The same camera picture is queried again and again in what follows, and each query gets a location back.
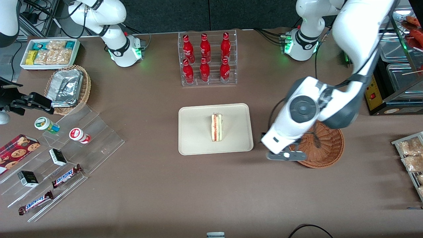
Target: brown wicker basket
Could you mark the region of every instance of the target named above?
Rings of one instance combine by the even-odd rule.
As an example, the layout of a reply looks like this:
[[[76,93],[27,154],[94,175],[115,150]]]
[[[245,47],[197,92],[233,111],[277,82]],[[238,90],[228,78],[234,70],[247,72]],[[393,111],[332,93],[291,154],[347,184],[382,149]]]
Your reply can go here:
[[[88,75],[87,71],[85,71],[84,68],[82,68],[81,66],[78,66],[78,65],[72,65],[72,66],[68,66],[68,67],[63,68],[63,69],[59,69],[58,71],[61,71],[61,70],[71,70],[71,69],[77,69],[77,70],[81,71],[84,74],[84,78],[82,80],[82,86],[81,86],[80,96],[79,96],[79,99],[78,99],[78,104],[75,107],[72,107],[72,108],[55,108],[54,109],[54,114],[59,114],[59,115],[63,115],[63,116],[64,115],[67,115],[74,108],[79,108],[78,105],[80,105],[82,103],[84,103],[84,104],[87,103],[88,98],[90,96],[91,79],[90,79],[90,76]],[[50,77],[50,80],[47,83],[47,87],[44,90],[44,96],[47,96],[47,92],[49,90],[50,83],[52,81],[53,75]]]
[[[313,134],[304,134],[299,144],[299,150],[307,155],[305,161],[298,161],[310,168],[327,168],[335,164],[344,151],[344,138],[340,129],[330,129],[325,124],[316,121],[309,131],[314,131],[320,141],[320,148],[316,147]]]

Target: clear acrylic rack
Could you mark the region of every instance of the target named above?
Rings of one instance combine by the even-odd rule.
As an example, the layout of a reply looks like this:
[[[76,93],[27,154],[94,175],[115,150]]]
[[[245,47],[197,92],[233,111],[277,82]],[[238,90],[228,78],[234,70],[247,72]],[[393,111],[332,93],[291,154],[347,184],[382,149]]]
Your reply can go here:
[[[16,210],[17,216],[19,207],[43,196],[49,190],[52,191],[54,196],[52,201],[30,210],[24,215],[28,218],[28,222],[40,219],[87,180],[88,175],[124,143],[124,140],[105,124],[99,114],[85,104],[77,106],[68,115],[62,117],[57,124],[60,125],[57,134],[44,132],[38,138],[41,146],[0,178],[2,179],[0,180],[2,200],[9,208]],[[88,144],[82,144],[69,138],[69,131],[75,127],[81,128],[91,136],[91,141]],[[65,166],[58,166],[53,163],[49,155],[49,150],[52,148],[62,151],[68,161]],[[53,189],[52,181],[77,164],[80,164],[83,171],[77,173],[58,188]],[[24,187],[17,176],[17,173],[21,170],[33,171],[39,184],[33,188]]]
[[[231,58],[228,63],[231,70],[229,72],[229,81],[227,83],[220,82],[220,66],[222,65],[222,60],[220,57],[220,44],[223,40],[223,33],[229,33],[229,41],[231,42]],[[201,80],[200,75],[200,65],[201,65],[201,34],[206,33],[208,41],[211,47],[211,62],[210,66],[210,80],[205,83]],[[188,35],[190,37],[190,42],[194,47],[194,56],[195,62],[191,64],[192,69],[194,70],[194,83],[187,84],[184,78],[183,72],[183,63],[185,59],[184,55],[184,41],[183,36]],[[237,54],[237,35],[236,30],[215,30],[215,31],[204,31],[204,32],[181,32],[178,34],[178,53],[179,53],[179,65],[181,68],[181,82],[182,86],[216,86],[216,85],[227,85],[227,84],[236,84],[238,82],[237,74],[237,65],[238,65],[238,54]]]

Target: aluminum foil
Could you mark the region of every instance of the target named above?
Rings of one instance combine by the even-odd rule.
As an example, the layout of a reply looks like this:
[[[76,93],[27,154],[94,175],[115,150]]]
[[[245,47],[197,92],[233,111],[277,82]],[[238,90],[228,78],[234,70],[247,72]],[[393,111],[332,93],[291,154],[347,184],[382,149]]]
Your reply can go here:
[[[52,107],[76,106],[83,78],[83,73],[77,69],[56,72],[47,92],[47,98],[52,101]]]

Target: coca-cola bottle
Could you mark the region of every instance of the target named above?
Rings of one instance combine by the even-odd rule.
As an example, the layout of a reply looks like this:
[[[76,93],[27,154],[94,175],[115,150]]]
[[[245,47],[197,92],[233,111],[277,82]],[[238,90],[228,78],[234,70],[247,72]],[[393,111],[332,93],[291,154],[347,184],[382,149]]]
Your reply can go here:
[[[201,80],[207,83],[210,80],[210,66],[206,58],[201,58],[200,73]]]
[[[228,58],[223,58],[222,65],[220,66],[220,81],[227,83],[229,81],[229,71],[231,68],[228,65]]]
[[[190,38],[188,35],[184,35],[184,55],[190,62],[190,64],[193,64],[195,62],[195,56],[194,56],[194,48],[192,47],[192,44],[190,42]]]
[[[206,58],[207,62],[209,63],[212,60],[212,52],[210,48],[210,43],[207,40],[207,34],[201,34],[201,57]]]
[[[228,61],[231,61],[231,42],[229,41],[229,33],[227,32],[223,33],[220,50],[222,51],[221,60],[228,58]]]
[[[193,84],[194,83],[194,70],[192,69],[188,59],[183,60],[184,67],[182,71],[184,72],[185,81],[187,84]]]

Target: brown tablecloth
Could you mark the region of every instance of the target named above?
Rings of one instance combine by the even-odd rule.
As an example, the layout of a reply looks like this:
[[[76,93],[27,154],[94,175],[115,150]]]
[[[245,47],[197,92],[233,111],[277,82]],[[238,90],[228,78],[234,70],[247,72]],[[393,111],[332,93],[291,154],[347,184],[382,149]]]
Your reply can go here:
[[[129,68],[115,65],[100,38],[81,38],[76,64],[92,80],[88,104],[126,143],[35,223],[0,202],[0,237],[197,238],[210,231],[228,238],[287,237],[302,223],[334,237],[423,237],[423,211],[405,210],[421,203],[390,144],[422,131],[422,116],[370,117],[363,104],[356,122],[343,129],[345,152],[333,167],[269,161],[257,142],[270,110],[295,80],[314,75],[314,60],[281,55],[252,30],[237,33],[238,84],[195,89],[181,87],[176,33],[153,35],[145,60]],[[347,78],[352,69],[341,59],[335,42],[325,42],[319,79],[336,84]],[[43,94],[51,74],[22,70],[20,91]],[[252,151],[178,153],[181,107],[239,102],[250,108]],[[45,115],[11,114],[0,126],[0,145],[20,133],[40,136],[33,122]],[[313,228],[301,232],[325,237]]]

